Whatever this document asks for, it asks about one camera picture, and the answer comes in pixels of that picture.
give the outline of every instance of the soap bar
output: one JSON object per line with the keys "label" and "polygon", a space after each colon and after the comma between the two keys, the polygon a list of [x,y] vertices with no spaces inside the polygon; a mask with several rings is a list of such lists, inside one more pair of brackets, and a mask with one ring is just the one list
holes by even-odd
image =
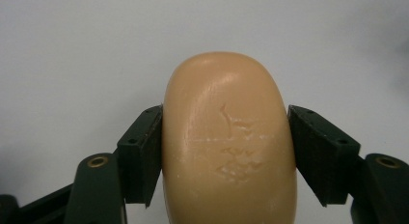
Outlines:
{"label": "soap bar", "polygon": [[293,223],[294,152],[268,71],[230,52],[178,66],[163,103],[162,167],[170,223]]}

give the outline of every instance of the screw hole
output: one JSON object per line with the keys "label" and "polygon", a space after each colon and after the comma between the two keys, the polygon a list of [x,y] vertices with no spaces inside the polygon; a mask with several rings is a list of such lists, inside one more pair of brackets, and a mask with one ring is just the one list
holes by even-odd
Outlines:
{"label": "screw hole", "polygon": [[99,168],[108,163],[108,157],[106,156],[96,156],[88,161],[88,167]]}
{"label": "screw hole", "polygon": [[395,169],[395,168],[399,168],[399,167],[400,167],[399,163],[397,163],[396,161],[394,161],[394,160],[391,159],[391,158],[387,158],[387,157],[384,157],[384,156],[379,156],[379,157],[377,157],[377,158],[376,158],[376,161],[377,161],[379,164],[382,164],[383,166],[388,167],[388,168],[393,168],[393,169]]}
{"label": "screw hole", "polygon": [[339,139],[339,140],[337,140],[337,142],[340,143],[340,144],[347,144],[348,143],[348,141],[346,141],[344,139]]}

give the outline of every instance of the brass insert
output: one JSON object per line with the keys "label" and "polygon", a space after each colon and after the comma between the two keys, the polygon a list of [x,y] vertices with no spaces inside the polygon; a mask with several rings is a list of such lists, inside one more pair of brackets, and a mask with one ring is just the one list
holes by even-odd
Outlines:
{"label": "brass insert", "polygon": [[96,156],[88,161],[88,167],[99,168],[108,163],[108,157],[106,156]]}
{"label": "brass insert", "polygon": [[400,164],[396,162],[394,159],[389,158],[389,157],[379,156],[376,158],[376,162],[388,168],[393,168],[393,169],[400,168]]}

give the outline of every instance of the white table surface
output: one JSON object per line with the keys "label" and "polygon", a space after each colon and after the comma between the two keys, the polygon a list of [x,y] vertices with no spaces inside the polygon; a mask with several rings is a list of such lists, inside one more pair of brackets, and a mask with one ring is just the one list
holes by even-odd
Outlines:
{"label": "white table surface", "polygon": [[[259,60],[285,104],[409,162],[409,0],[0,0],[0,194],[26,205],[111,153],[175,67],[207,51]],[[351,223],[298,178],[296,223]],[[168,223],[161,179],[129,223]]]}

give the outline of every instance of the tan soap bar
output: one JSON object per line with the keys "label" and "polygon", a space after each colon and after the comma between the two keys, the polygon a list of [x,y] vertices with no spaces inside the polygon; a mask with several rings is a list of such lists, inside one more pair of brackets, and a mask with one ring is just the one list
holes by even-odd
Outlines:
{"label": "tan soap bar", "polygon": [[205,53],[175,70],[163,104],[162,163],[170,223],[294,222],[286,110],[250,57]]}

